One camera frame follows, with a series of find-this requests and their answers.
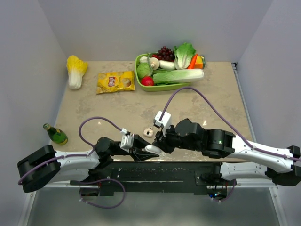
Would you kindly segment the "aluminium frame rail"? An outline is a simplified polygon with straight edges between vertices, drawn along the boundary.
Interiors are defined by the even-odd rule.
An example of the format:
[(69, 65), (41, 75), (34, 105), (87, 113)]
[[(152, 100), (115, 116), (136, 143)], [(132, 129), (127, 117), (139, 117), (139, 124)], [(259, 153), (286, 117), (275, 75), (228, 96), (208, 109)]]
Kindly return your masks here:
[[(238, 71), (237, 71), (237, 63), (231, 63), (231, 66), (232, 66), (232, 69), (233, 69), (233, 72), (234, 72), (234, 75), (235, 75), (235, 78), (236, 78), (236, 81), (237, 81), (237, 85), (238, 85), (238, 89), (239, 89), (239, 92), (240, 92), (240, 96), (241, 96), (241, 99), (242, 99), (242, 103), (243, 103), (243, 106), (244, 106), (244, 110), (245, 110), (245, 113), (246, 113), (246, 118), (247, 118), (247, 122), (248, 122), (248, 125), (249, 125), (249, 129), (250, 129), (250, 133), (251, 133), (251, 137), (252, 137), (252, 140), (254, 142), (256, 142), (256, 136), (255, 136), (255, 133), (254, 133), (254, 130), (253, 130), (253, 125), (252, 125), (252, 122), (251, 122), (251, 119), (250, 119), (250, 114), (249, 114), (249, 111), (248, 111), (248, 108), (247, 108), (247, 105), (246, 105), (246, 101), (245, 101), (245, 97), (244, 97), (244, 94), (243, 94), (243, 91), (242, 91), (242, 87), (241, 87), (241, 84), (240, 84), (240, 81), (239, 81), (239, 78), (238, 78)], [(270, 180), (267, 180), (267, 179), (262, 179), (262, 178), (246, 178), (246, 179), (238, 179), (238, 186), (241, 186), (241, 187), (262, 187), (262, 188), (278, 188), (277, 185), (275, 185), (274, 183), (272, 183), (272, 181)]]

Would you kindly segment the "orange pumpkin slice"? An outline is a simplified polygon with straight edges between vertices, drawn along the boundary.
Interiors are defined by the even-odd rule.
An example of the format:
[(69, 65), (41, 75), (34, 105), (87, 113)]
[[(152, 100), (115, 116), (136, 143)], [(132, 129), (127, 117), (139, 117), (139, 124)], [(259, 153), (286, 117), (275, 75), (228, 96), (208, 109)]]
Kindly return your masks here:
[(205, 58), (203, 56), (197, 56), (194, 68), (204, 69), (205, 65), (206, 65)]

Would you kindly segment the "purple grapes bunch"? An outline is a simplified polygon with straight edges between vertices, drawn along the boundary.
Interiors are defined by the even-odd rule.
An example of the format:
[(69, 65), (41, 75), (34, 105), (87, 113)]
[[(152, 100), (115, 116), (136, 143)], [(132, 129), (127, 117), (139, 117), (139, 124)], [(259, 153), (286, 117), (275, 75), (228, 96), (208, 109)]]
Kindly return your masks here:
[(163, 46), (156, 54), (158, 60), (173, 62), (175, 59), (174, 51), (166, 46)]

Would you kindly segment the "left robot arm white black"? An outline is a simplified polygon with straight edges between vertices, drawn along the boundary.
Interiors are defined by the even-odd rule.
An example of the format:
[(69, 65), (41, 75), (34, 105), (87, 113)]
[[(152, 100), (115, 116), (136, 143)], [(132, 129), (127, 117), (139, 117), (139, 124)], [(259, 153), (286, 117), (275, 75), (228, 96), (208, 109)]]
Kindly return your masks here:
[(61, 181), (79, 181), (92, 185), (97, 181), (95, 169), (102, 169), (113, 162), (115, 155), (129, 155), (134, 161), (159, 157), (162, 150), (143, 140), (139, 135), (123, 135), (121, 141), (100, 138), (94, 150), (62, 152), (46, 145), (18, 162), (18, 184), (25, 193)]

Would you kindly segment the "green leafy lettuce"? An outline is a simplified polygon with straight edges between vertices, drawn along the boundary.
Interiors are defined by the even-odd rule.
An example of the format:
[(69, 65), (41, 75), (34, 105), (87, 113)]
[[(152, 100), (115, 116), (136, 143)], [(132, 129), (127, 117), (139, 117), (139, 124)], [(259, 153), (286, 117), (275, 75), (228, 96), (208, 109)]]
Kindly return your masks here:
[(191, 43), (174, 46), (174, 64), (177, 70), (187, 69), (194, 57), (196, 50)]

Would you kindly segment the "white earbud charging case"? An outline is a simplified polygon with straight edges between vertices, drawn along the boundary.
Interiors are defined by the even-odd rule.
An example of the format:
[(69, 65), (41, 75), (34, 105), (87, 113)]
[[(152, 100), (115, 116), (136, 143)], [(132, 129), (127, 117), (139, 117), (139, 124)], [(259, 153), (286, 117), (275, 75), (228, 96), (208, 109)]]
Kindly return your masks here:
[(145, 146), (144, 150), (148, 153), (158, 154), (160, 155), (162, 150), (159, 147), (156, 147), (154, 145), (147, 145)]

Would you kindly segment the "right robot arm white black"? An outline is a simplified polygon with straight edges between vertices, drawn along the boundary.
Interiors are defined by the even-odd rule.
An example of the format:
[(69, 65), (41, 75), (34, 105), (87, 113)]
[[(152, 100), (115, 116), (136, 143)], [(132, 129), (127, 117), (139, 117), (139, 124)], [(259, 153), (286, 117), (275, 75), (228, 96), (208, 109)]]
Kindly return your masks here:
[(296, 186), (301, 181), (301, 168), (295, 165), (301, 153), (297, 146), (276, 148), (250, 142), (221, 129), (204, 129), (189, 119), (173, 126), (170, 120), (153, 120), (161, 131), (156, 134), (153, 145), (165, 153), (175, 148), (201, 152), (212, 159), (235, 158), (242, 163), (223, 163), (210, 172), (215, 185), (238, 178), (264, 178), (276, 185)]

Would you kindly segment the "round green cabbage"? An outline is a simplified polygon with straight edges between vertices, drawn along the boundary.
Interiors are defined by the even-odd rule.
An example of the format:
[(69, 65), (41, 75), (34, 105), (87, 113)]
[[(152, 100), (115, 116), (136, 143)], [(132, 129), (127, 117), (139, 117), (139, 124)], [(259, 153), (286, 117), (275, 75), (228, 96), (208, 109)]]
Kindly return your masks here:
[(136, 72), (138, 78), (143, 79), (144, 77), (152, 76), (153, 71), (148, 63), (140, 63), (136, 69)]

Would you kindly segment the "beige earbud case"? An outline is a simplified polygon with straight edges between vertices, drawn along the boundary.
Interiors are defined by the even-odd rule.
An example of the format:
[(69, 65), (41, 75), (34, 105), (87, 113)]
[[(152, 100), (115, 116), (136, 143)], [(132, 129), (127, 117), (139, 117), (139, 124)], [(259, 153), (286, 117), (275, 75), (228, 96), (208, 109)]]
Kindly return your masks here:
[(143, 135), (148, 138), (152, 138), (154, 135), (154, 131), (152, 128), (145, 128), (143, 131)]

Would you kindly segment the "green champagne bottle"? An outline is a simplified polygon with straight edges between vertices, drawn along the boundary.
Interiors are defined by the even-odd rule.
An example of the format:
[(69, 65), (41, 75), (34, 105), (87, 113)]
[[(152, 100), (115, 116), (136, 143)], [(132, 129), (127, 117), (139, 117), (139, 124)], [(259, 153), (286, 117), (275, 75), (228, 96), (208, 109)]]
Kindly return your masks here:
[(68, 137), (62, 130), (52, 127), (48, 123), (43, 125), (43, 129), (47, 131), (49, 138), (54, 143), (65, 145), (68, 142)]

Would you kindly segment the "red apple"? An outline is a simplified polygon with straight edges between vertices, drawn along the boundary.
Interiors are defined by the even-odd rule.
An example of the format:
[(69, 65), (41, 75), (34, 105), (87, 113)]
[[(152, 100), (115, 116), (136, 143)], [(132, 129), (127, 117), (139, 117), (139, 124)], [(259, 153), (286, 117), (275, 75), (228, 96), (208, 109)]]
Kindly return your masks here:
[(144, 78), (142, 78), (141, 84), (144, 86), (155, 86), (155, 82), (154, 82), (153, 78), (150, 76), (145, 76)]

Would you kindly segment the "green plastic basket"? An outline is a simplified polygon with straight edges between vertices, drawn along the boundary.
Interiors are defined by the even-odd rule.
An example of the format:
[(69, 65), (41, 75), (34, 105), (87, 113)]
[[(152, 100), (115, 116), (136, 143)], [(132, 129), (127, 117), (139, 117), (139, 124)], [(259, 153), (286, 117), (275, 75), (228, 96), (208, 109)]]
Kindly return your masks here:
[(142, 88), (142, 90), (147, 91), (147, 92), (170, 91), (170, 90), (179, 89), (179, 88), (184, 87), (184, 86), (189, 86), (191, 84), (191, 83), (177, 83), (177, 84), (155, 85), (155, 86), (144, 86), (144, 85), (142, 85), (139, 78), (138, 78), (136, 69), (137, 69), (138, 64), (140, 62), (140, 58), (141, 57), (148, 57), (148, 56), (149, 56), (149, 53), (141, 54), (141, 55), (138, 55), (136, 57), (136, 60), (135, 60), (135, 69), (134, 69), (135, 79), (137, 80), (137, 84)]

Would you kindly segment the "yellow Lays chips bag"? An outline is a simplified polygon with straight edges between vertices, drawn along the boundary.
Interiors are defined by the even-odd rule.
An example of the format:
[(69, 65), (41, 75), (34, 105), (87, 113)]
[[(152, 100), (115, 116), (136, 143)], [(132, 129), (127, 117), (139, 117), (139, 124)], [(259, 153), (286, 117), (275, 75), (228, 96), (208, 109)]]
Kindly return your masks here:
[(135, 91), (133, 71), (98, 74), (96, 94), (113, 93), (119, 91)]

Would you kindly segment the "yellow napa cabbage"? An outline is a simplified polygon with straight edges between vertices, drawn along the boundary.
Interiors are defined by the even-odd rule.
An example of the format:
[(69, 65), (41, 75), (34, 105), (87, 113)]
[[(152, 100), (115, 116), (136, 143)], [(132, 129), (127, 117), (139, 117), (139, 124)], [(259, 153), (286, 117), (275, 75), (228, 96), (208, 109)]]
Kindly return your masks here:
[(68, 57), (66, 67), (68, 71), (69, 88), (72, 90), (80, 89), (83, 76), (85, 75), (88, 68), (88, 62), (84, 62), (77, 56), (72, 55)]

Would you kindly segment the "orange carrot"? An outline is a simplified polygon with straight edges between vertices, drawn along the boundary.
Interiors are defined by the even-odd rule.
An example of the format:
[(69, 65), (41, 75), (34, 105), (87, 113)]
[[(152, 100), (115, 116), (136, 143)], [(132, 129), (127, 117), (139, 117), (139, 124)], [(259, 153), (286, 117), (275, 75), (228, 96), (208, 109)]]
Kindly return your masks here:
[(188, 68), (187, 68), (187, 69), (194, 69), (194, 66), (195, 66), (195, 63), (196, 63), (197, 57), (198, 57), (198, 55), (197, 55), (197, 54), (195, 54), (195, 55), (193, 56), (193, 58), (192, 58), (192, 60), (191, 60), (191, 62), (190, 62), (190, 65), (188, 66)]

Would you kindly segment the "long white green cabbage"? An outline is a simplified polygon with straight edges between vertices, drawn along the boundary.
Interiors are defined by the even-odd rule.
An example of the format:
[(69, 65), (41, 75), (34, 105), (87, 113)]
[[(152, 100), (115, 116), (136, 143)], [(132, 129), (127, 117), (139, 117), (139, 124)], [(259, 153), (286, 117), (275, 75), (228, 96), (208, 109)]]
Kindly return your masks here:
[(204, 76), (205, 73), (202, 69), (184, 69), (155, 73), (153, 80), (155, 84), (190, 83), (201, 80)]

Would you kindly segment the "white daikon radish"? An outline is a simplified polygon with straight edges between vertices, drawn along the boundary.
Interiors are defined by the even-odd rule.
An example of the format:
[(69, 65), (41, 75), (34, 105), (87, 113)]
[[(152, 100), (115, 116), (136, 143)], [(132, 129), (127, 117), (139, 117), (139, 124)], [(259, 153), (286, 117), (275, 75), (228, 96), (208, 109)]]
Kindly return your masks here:
[(171, 71), (176, 69), (174, 62), (169, 62), (164, 60), (159, 60), (159, 67), (161, 69), (171, 70)]

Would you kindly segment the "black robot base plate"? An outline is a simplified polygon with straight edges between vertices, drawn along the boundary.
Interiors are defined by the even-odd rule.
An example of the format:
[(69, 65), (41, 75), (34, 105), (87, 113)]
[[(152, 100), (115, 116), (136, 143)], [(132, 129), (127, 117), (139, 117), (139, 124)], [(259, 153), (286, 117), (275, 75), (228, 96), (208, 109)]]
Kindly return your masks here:
[(101, 195), (128, 193), (193, 193), (207, 195), (216, 189), (236, 184), (220, 173), (220, 162), (129, 162), (117, 161), (89, 171), (82, 185), (100, 185)]

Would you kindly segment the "beige mushroom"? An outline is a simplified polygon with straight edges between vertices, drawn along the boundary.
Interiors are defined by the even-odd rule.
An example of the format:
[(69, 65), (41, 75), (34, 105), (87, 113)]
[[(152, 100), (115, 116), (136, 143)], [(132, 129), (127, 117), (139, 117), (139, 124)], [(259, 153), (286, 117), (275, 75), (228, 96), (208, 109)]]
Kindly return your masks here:
[(157, 70), (160, 66), (159, 60), (156, 59), (155, 57), (151, 57), (148, 59), (149, 66), (153, 70)]

